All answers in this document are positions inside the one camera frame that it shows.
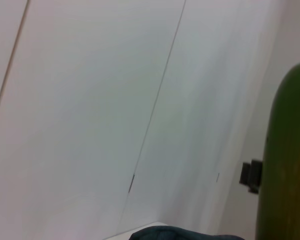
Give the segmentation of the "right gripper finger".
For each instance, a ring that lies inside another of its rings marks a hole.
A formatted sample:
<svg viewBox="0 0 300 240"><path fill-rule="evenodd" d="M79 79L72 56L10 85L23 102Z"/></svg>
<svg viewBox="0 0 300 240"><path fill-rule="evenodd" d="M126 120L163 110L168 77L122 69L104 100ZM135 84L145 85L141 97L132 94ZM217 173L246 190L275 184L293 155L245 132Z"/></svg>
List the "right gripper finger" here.
<svg viewBox="0 0 300 240"><path fill-rule="evenodd" d="M259 193L262 179L263 163L261 160L252 159L251 162L243 162L239 183L248 188L250 193Z"/></svg>

